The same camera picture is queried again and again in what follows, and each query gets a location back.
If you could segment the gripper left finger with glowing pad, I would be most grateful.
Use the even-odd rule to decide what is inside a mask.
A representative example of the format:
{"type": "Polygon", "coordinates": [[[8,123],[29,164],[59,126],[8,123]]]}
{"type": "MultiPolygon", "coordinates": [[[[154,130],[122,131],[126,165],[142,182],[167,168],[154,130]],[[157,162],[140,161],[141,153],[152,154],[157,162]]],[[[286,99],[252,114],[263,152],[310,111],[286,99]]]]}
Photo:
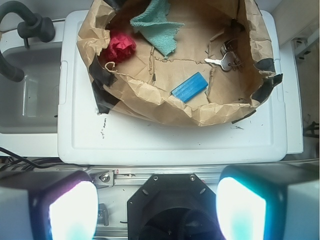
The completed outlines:
{"type": "Polygon", "coordinates": [[[76,171],[2,171],[2,240],[92,240],[98,221],[98,191],[76,171]]]}

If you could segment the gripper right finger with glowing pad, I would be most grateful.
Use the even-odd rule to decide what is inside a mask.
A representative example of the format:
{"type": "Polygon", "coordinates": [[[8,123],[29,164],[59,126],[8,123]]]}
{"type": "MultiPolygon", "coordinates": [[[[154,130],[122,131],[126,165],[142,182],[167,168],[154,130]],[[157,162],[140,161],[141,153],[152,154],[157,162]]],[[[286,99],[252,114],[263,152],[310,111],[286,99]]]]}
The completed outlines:
{"type": "Polygon", "coordinates": [[[227,240],[318,240],[318,164],[233,164],[221,172],[216,213],[227,240]]]}

